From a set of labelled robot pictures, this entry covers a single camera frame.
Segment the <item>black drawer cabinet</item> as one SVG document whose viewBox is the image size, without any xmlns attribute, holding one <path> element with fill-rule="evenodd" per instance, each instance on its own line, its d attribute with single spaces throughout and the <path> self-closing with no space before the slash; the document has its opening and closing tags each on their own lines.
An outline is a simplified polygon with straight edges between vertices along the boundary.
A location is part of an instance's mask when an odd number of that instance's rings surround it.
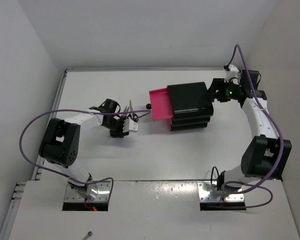
<svg viewBox="0 0 300 240">
<path fill-rule="evenodd" d="M 173 109 L 173 131 L 204 129 L 214 114 L 211 102 L 202 100 L 207 91 L 204 82 L 168 85 Z"/>
</svg>

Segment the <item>pink top drawer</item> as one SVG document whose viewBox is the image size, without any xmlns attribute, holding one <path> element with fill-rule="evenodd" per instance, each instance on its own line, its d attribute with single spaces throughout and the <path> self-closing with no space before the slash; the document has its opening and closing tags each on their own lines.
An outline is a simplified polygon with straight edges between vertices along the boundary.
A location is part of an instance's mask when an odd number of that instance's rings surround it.
<svg viewBox="0 0 300 240">
<path fill-rule="evenodd" d="M 152 118 L 154 121 L 171 119 L 174 116 L 168 88 L 149 91 Z"/>
</svg>

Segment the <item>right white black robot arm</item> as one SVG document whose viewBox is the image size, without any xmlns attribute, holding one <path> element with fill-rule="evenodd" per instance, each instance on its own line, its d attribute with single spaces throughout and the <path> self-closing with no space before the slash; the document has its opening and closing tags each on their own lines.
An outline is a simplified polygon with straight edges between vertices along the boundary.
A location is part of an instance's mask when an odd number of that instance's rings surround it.
<svg viewBox="0 0 300 240">
<path fill-rule="evenodd" d="M 252 137 L 240 165 L 218 175 L 218 191 L 235 193 L 241 186 L 256 181 L 250 187 L 253 190 L 266 180 L 280 179 L 292 150 L 291 141 L 283 138 L 281 130 L 270 116 L 266 93 L 258 89 L 259 77 L 257 71 L 244 70 L 238 83 L 233 82 L 234 77 L 214 78 L 203 94 L 202 99 L 206 103 L 238 101 Z"/>
</svg>

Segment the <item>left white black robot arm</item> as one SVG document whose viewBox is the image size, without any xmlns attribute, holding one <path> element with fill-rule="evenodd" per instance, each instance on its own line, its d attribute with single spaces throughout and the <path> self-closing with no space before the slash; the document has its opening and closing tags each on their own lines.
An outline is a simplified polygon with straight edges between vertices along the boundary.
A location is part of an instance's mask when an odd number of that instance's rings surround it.
<svg viewBox="0 0 300 240">
<path fill-rule="evenodd" d="M 93 128 L 104 127 L 112 138 L 129 135 L 125 128 L 126 116 L 120 116 L 119 103 L 106 99 L 100 106 L 91 107 L 87 112 L 60 119 L 52 118 L 39 147 L 39 156 L 57 166 L 66 175 L 68 182 L 79 188 L 85 188 L 92 182 L 91 175 L 77 160 L 80 136 Z"/>
</svg>

